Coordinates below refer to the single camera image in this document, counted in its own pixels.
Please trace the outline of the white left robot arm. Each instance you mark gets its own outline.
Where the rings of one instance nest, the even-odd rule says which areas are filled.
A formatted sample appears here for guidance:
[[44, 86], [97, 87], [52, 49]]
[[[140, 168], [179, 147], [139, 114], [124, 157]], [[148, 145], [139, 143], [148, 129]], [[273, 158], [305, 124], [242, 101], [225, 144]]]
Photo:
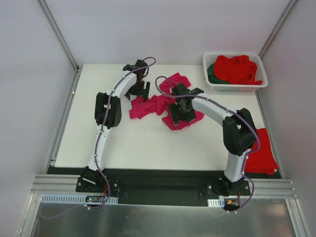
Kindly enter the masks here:
[[96, 95], [94, 118], [97, 134], [94, 149], [88, 165], [82, 170], [76, 185], [76, 192], [108, 193], [111, 188], [105, 176], [105, 161], [111, 134], [122, 118], [121, 101], [123, 97], [141, 97], [144, 101], [149, 97], [150, 83], [144, 81], [149, 67], [145, 59], [138, 59], [135, 64], [123, 67], [121, 78], [107, 92]]

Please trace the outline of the white plastic laundry basket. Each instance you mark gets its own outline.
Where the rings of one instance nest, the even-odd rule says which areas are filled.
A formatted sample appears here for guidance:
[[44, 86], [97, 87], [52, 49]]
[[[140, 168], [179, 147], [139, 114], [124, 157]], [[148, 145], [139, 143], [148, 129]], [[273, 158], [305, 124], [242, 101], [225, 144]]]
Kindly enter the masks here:
[[246, 52], [206, 52], [203, 71], [210, 89], [227, 92], [254, 92], [268, 85], [261, 58]]

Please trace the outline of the pink t shirt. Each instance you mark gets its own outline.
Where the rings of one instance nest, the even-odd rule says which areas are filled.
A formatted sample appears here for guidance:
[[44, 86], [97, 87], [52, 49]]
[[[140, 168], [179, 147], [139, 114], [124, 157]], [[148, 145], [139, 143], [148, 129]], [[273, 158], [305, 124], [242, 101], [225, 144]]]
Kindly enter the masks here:
[[[184, 83], [186, 87], [190, 87], [191, 83], [186, 76], [182, 76], [179, 73], [176, 73], [168, 78], [172, 86], [176, 86], [179, 83]], [[167, 94], [171, 94], [170, 83], [165, 79], [160, 85], [159, 88], [161, 91]], [[167, 112], [167, 116], [163, 117], [161, 120], [165, 123], [170, 130], [181, 130], [185, 127], [189, 127], [192, 124], [203, 119], [204, 114], [201, 112], [195, 112], [196, 118], [191, 122], [180, 121], [177, 125], [174, 125], [170, 110], [168, 106], [175, 103], [175, 99], [163, 96], [163, 95], [154, 95], [146, 101], [142, 97], [136, 97], [136, 99], [131, 101], [131, 110], [129, 110], [130, 119], [142, 119], [148, 114], [156, 113], [158, 116], [162, 115], [164, 112]]]

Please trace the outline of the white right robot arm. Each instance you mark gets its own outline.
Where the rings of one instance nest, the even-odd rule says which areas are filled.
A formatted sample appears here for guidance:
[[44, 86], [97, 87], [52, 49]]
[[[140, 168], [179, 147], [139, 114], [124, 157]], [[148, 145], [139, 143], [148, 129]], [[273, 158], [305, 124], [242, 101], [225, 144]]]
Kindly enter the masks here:
[[231, 110], [210, 99], [203, 90], [190, 90], [183, 83], [171, 89], [171, 97], [175, 99], [175, 103], [169, 105], [174, 125], [193, 121], [196, 112], [200, 112], [222, 127], [228, 160], [222, 178], [212, 184], [212, 190], [226, 197], [235, 194], [244, 181], [247, 157], [259, 139], [250, 111], [246, 108]]

